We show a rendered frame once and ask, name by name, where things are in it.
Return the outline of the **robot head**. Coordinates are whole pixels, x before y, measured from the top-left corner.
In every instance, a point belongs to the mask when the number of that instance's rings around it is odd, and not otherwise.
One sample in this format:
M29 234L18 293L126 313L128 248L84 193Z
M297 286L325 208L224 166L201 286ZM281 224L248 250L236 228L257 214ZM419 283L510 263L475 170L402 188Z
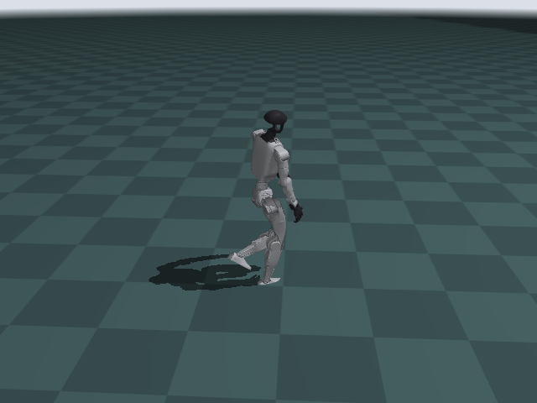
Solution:
M266 122L273 124L273 127L269 128L267 133L262 134L260 137L267 143L275 142L277 139L274 141L274 137L277 133L282 132L287 117L279 110L271 110L267 112L263 118ZM280 130L277 129L276 124L280 124Z

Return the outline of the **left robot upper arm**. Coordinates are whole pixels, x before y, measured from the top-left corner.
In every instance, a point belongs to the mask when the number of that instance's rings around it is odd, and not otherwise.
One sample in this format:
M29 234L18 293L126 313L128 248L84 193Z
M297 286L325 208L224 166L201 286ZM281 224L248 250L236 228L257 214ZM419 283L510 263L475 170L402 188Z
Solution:
M256 135L257 135L258 133L260 133L260 132L263 132L263 130L262 130L262 129L259 129L259 130L256 130L256 131L252 132L253 143L254 143L254 140L255 140Z

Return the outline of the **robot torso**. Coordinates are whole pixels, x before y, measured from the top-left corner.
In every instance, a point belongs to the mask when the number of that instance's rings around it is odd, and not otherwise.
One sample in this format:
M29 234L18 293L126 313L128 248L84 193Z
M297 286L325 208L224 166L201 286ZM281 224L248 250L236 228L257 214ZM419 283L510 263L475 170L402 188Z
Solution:
M266 132L264 132L266 131ZM256 205L262 206L262 198L269 196L273 198L273 192L269 188L269 182L273 181L278 174L278 163L274 158L274 148L284 147L277 138L275 142L265 142L260 136L267 133L264 130L256 135L252 153L252 174L258 179L256 187L253 188L253 201Z

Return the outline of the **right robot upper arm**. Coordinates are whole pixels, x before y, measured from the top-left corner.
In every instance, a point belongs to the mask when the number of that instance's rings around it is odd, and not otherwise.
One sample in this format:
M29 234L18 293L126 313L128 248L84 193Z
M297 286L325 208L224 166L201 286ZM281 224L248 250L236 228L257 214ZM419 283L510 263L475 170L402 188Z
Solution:
M274 158L278 163L278 172L279 172L279 185L286 187L286 181L289 173L289 153L286 149L281 146L274 148Z

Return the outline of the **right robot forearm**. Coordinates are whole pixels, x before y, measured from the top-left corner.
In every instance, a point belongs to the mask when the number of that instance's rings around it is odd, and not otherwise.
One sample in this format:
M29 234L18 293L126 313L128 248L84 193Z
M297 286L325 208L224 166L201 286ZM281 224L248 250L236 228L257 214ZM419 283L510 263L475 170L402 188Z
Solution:
M295 194L293 193L293 186L291 178L288 178L286 181L286 187L283 188L283 193L285 194L286 201L289 204L292 204L294 208L297 206L298 202L295 199Z

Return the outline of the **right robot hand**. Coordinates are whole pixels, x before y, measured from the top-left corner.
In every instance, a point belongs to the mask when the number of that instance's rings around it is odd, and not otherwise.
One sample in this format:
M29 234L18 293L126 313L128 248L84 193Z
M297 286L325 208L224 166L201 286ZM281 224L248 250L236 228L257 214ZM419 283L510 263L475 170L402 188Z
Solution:
M291 208L291 210L294 210L294 215L296 217L296 220L294 222L298 222L302 218L302 215L303 215L302 209L303 209L303 207L299 206L299 203L297 204L297 206L295 208L294 208L294 206L292 204L289 204L289 207Z

